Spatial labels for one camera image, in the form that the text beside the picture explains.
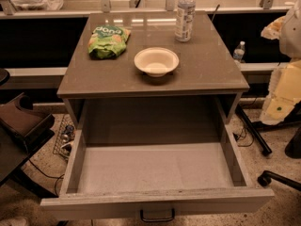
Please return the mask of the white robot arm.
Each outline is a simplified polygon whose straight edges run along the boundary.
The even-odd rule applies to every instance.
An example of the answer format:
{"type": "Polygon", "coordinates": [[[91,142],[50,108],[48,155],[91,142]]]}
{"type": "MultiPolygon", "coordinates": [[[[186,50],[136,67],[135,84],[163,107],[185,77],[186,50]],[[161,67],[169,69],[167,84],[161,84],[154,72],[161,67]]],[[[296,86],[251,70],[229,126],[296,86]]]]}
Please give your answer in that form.
{"type": "Polygon", "coordinates": [[[264,124],[276,125],[301,102],[301,0],[297,0],[285,16],[267,25],[261,36],[279,40],[280,53],[290,59],[272,71],[260,115],[264,124]]]}

